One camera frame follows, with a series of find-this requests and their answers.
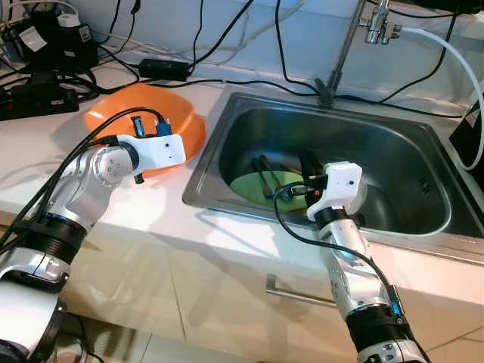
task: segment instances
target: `white wall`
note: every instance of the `white wall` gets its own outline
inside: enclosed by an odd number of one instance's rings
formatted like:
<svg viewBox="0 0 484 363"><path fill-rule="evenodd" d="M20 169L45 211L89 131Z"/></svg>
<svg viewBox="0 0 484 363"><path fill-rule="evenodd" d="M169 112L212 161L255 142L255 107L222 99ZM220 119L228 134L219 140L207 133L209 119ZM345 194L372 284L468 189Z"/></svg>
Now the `white wall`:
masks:
<svg viewBox="0 0 484 363"><path fill-rule="evenodd" d="M275 0L257 2L274 4ZM82 20L93 28L109 28L116 0L71 0L71 3L79 9ZM129 31L129 11L133 3L134 0L122 1L115 33L126 35ZM285 5L294 3L296 0L284 2ZM323 79L328 77L349 23L348 16L355 3L356 0L308 0L300 11L282 23L284 50L290 75L308 79L314 79L316 76ZM172 49L191 46L198 28L200 0L142 0L141 4L134 39ZM242 5L240 0L206 0L204 28L198 44L212 45ZM367 13L372 6L367 6ZM395 15L391 18L406 25L418 24L441 36L444 36L443 33L450 22L449 18L413 20ZM248 33L273 19L273 6L253 5L250 9ZM484 42L482 38L476 39L479 38L482 24L475 19L476 17L464 17L458 20L451 42L463 52L481 79L484 75ZM224 45L236 45L241 24L242 21L229 34ZM441 51L438 45L407 34L402 34L400 39L393 40L386 46L367 45L363 38L364 31L360 29L349 53L342 79L343 85L358 88L360 94L365 93L365 90L370 94L371 90L375 89L391 91L427 74L434 67ZM209 60L220 61L229 54L230 52L220 51ZM229 65L279 73L281 68L274 29L270 29L251 46L241 51ZM448 55L437 76L418 87L413 87L408 93L457 102L465 101L471 90L460 65Z"/></svg>

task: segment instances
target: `black device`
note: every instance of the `black device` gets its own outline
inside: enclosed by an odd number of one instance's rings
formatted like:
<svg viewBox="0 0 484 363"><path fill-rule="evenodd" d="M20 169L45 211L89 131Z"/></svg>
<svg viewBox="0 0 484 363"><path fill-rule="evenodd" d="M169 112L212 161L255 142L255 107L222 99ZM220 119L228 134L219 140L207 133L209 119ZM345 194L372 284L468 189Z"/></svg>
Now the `black device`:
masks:
<svg viewBox="0 0 484 363"><path fill-rule="evenodd" d="M0 92L0 120L76 112L77 100L74 90L55 83L17 85Z"/></svg>
<svg viewBox="0 0 484 363"><path fill-rule="evenodd" d="M145 58L139 64L138 70L141 77L186 81L190 76L188 66L186 62Z"/></svg>
<svg viewBox="0 0 484 363"><path fill-rule="evenodd" d="M484 0L412 0L410 3L447 11L455 11L459 7L462 14L475 14L484 9Z"/></svg>
<svg viewBox="0 0 484 363"><path fill-rule="evenodd" d="M40 49L32 49L23 40L26 32L37 32L36 36L40 36L46 44ZM89 25L81 23L62 27L55 8L50 11L31 11L29 19L7 28L2 38L22 61L29 62L37 70L48 70L60 65L88 69L99 61L97 45Z"/></svg>
<svg viewBox="0 0 484 363"><path fill-rule="evenodd" d="M476 102L449 138L465 165L470 165L476 159L481 139L481 128L482 115L480 113L479 102ZM476 167L470 170L469 173L474 177L481 190L484 191L483 157L481 157Z"/></svg>

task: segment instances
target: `white cable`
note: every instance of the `white cable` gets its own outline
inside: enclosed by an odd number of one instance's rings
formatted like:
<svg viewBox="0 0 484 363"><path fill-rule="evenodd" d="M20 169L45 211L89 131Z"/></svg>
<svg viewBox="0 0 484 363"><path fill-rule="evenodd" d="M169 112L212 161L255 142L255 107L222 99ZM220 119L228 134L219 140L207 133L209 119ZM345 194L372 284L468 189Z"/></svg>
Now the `white cable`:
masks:
<svg viewBox="0 0 484 363"><path fill-rule="evenodd" d="M94 29L94 28L92 29L92 31L94 33L98 33L98 34L101 34L103 36L112 36L113 38L116 38L116 39L128 40L127 36L119 36L119 35L114 34L114 33L107 33L107 32L103 32L101 30L97 30L97 29ZM140 42L140 41L133 39L133 38L130 38L128 43L133 43L133 44L139 45L140 48L145 48L149 51L154 51L155 53L160 53L162 55L170 55L170 50L167 49L167 48L157 48L157 47L148 45L146 43Z"/></svg>
<svg viewBox="0 0 484 363"><path fill-rule="evenodd" d="M449 43L447 43L444 39L440 38L439 36L436 36L435 34L427 32L426 30L404 26L404 27L402 27L402 31L407 32L407 33L419 34L421 36L425 36L429 39L432 39L432 40L438 42L440 45L446 47L459 60L459 62L461 62L462 67L466 70L466 72L469 75L470 80L471 80L471 82L474 86L474 89L477 92L477 99L479 100L479 106L480 106L480 109L481 109L481 117L484 117L484 97L482 96L482 89L479 86L479 81L477 80L476 74L474 74L474 72L472 71L472 68L470 68L470 65L468 64L468 62L466 62L466 60L464 59L464 57L461 56L461 54L458 52L458 50L455 49ZM481 127L481 139L480 139L480 142L479 142L479 150L477 151L476 159L473 161L473 163L470 166L466 166L466 165L464 165L464 162L462 161L462 159L459 157L459 162L461 164L461 167L464 170L474 169L477 166L477 164L479 163L479 161L481 160L481 156L482 156L483 151L484 151L484 125L482 125L482 127Z"/></svg>
<svg viewBox="0 0 484 363"><path fill-rule="evenodd" d="M61 0L26 0L24 2L15 2L13 4L8 5L7 8L5 9L5 12L10 10L11 8L15 7L15 6L18 6L18 5L40 4L40 3L44 3L44 2L65 5L68 8L70 8L72 11L74 11L75 15L79 16L79 12L77 11L77 9L75 7L73 7L68 2L62 2Z"/></svg>

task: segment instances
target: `white countertop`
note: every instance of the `white countertop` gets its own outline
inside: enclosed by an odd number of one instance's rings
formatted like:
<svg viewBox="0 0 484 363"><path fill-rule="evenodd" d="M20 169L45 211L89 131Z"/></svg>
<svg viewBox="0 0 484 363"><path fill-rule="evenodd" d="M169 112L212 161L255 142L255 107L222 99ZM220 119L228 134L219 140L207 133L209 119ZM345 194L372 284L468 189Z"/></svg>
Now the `white countertop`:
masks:
<svg viewBox="0 0 484 363"><path fill-rule="evenodd" d="M224 88L223 85L192 85L173 91L191 101L196 113L207 116ZM237 89L261 93L260 88ZM268 89L262 92L269 97L280 95ZM0 223L8 224L13 219L66 153L87 133L81 115L97 101L82 104L78 113L0 122ZM405 116L424 122L439 120L435 130L444 143L455 126L455 121L386 107L338 102L337 108ZM207 118L209 134L215 123L213 117ZM148 177L142 185L134 185L127 178L114 191L108 211L92 233L112 238L129 232L140 244L163 244L200 253L208 249L229 261L275 259L324 270L318 247L294 240L276 223L184 204L182 194L198 159ZM297 231L308 233L301 228ZM484 267L380 244L371 244L371 248L377 264L397 286L484 305Z"/></svg>

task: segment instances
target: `silver robot arm segment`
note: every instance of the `silver robot arm segment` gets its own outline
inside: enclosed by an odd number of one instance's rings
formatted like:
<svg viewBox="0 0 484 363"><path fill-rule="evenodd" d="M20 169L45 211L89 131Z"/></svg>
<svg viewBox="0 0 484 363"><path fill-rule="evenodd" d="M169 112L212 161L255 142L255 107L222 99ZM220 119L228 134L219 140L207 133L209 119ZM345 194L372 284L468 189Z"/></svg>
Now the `silver robot arm segment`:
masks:
<svg viewBox="0 0 484 363"><path fill-rule="evenodd" d="M59 179L38 221L21 244L0 255L0 361L46 360L67 312L58 298L84 237L128 175L186 160L180 135L117 136L117 146L90 148Z"/></svg>
<svg viewBox="0 0 484 363"><path fill-rule="evenodd" d="M371 258L370 247L344 209L357 196L361 168L353 163L324 167L326 188L307 211L320 228L320 240ZM357 256L329 248L321 255L331 292L358 351L358 363L430 363L414 341L394 287Z"/></svg>

